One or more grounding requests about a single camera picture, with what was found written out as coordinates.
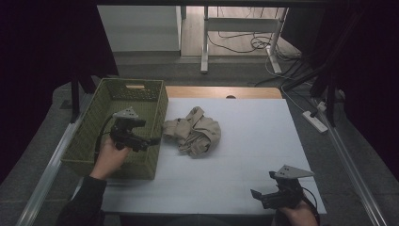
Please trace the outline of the white cabinet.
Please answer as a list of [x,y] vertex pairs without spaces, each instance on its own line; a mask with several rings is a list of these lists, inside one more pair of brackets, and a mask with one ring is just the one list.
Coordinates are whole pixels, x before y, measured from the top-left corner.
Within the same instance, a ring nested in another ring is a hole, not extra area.
[[98,6],[113,52],[179,52],[180,7]]

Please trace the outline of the dark curtain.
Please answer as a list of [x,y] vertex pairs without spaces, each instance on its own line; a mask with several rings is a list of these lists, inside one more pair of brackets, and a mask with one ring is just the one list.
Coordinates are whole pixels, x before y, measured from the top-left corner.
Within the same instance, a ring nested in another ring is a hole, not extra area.
[[24,153],[58,87],[118,69],[98,0],[0,0],[0,184]]
[[346,117],[399,178],[399,0],[305,0],[284,37],[312,48],[311,94],[342,90]]

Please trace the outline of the person's left hand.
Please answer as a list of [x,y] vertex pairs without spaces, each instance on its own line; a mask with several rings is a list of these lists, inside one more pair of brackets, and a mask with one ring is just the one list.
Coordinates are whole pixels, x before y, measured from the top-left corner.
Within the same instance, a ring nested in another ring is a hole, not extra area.
[[102,145],[97,161],[89,176],[99,180],[107,179],[120,169],[131,150],[131,148],[118,150],[112,138],[108,137]]

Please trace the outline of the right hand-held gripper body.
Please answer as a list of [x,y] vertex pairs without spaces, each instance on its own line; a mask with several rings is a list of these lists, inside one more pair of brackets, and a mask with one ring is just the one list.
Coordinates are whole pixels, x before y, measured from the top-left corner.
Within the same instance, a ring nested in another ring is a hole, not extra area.
[[312,171],[284,165],[276,171],[278,191],[262,196],[261,203],[265,209],[281,207],[296,207],[304,198],[304,192],[299,178],[312,177]]

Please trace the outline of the white desk frame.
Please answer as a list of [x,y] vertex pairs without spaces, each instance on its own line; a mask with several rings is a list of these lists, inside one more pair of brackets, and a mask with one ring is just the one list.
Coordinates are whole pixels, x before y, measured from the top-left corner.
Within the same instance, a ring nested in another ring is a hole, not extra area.
[[271,42],[266,46],[266,53],[274,73],[282,73],[275,52],[287,12],[288,8],[283,8],[281,15],[276,19],[214,18],[208,16],[208,8],[205,7],[200,72],[204,74],[208,73],[208,33],[222,31],[270,33],[272,37]]

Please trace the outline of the person's right hand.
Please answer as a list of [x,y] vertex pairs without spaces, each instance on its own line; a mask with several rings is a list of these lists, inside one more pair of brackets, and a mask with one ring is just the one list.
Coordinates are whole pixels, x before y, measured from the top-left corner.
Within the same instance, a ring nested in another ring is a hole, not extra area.
[[300,202],[295,208],[281,207],[279,210],[289,219],[292,226],[318,226],[311,207],[305,202]]

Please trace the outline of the black metal stand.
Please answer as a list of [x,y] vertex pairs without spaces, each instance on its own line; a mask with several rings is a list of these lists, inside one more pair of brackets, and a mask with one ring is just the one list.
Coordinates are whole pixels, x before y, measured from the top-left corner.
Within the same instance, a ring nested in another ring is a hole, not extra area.
[[93,94],[96,85],[90,75],[78,75],[74,73],[71,77],[72,92],[72,118],[71,123],[75,123],[80,113],[79,87],[83,88],[84,93]]
[[320,97],[324,91],[327,92],[327,121],[332,127],[335,127],[334,121],[334,106],[335,106],[335,90],[336,90],[336,73],[332,67],[323,64],[317,69],[317,78],[313,83],[310,91],[311,97]]

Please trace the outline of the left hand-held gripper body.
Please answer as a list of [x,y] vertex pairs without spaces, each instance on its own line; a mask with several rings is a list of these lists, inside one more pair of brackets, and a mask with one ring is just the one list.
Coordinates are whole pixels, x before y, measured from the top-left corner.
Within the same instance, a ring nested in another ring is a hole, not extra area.
[[140,137],[134,133],[136,121],[140,120],[132,107],[128,107],[112,115],[115,119],[111,127],[110,137],[115,142],[118,150],[123,148],[131,148],[133,151],[146,151],[148,149],[149,140]]

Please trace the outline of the green woven plastic basket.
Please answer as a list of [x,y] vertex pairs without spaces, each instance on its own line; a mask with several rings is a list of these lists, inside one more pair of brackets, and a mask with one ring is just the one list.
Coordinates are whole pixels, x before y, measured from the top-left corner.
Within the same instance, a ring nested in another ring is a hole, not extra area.
[[132,107],[144,127],[134,133],[145,139],[162,136],[162,125],[168,109],[168,94],[162,80],[105,78],[97,87],[82,122],[73,133],[61,157],[64,165],[77,175],[85,176],[94,166],[98,137],[105,137],[114,120],[111,115]]

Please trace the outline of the white power strip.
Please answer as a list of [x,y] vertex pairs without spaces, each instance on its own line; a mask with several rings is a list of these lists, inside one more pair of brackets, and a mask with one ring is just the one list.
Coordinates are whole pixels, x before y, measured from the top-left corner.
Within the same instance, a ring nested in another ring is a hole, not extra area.
[[323,134],[327,131],[327,127],[312,115],[310,111],[305,111],[302,113],[303,118],[310,123],[319,133]]

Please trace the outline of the aluminium rail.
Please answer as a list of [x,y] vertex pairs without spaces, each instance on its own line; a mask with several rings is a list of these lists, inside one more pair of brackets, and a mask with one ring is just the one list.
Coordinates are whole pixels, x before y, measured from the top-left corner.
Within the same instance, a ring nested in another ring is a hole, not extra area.
[[328,129],[328,134],[333,146],[342,161],[343,167],[345,168],[345,171],[348,174],[348,177],[350,178],[351,183],[355,188],[370,221],[374,226],[389,226],[388,221],[385,219],[372,191],[363,180],[363,177],[361,176],[354,160],[346,148],[346,145],[344,144],[338,130],[327,120],[325,113],[323,113],[321,110],[318,110],[318,112],[320,119]]
[[[79,104],[80,109],[84,112],[92,99],[92,94],[84,94]],[[80,125],[83,112],[79,113],[75,122],[70,122],[63,132],[63,136],[58,142],[51,159],[49,160],[46,168],[44,169],[31,197],[21,213],[15,226],[33,226],[40,209],[42,208],[45,198],[47,197],[53,182],[58,174],[61,166],[61,157],[65,152],[73,133]]]

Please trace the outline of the beige pants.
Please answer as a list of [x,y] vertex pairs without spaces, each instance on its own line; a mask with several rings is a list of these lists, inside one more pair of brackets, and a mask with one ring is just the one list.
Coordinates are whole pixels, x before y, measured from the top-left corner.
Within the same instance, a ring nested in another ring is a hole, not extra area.
[[218,121],[204,115],[199,106],[193,107],[185,118],[163,123],[163,136],[177,142],[178,150],[192,157],[200,157],[215,148],[221,139]]

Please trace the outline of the white board table cover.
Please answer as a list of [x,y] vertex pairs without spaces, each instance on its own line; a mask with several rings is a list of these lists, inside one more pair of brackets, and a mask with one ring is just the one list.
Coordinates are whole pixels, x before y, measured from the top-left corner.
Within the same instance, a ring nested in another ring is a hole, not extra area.
[[284,165],[310,167],[285,100],[172,98],[167,117],[182,118],[195,106],[219,122],[221,139],[216,147],[193,158],[163,140],[154,179],[109,181],[104,211],[264,215],[266,209],[251,193],[277,191],[269,173]]

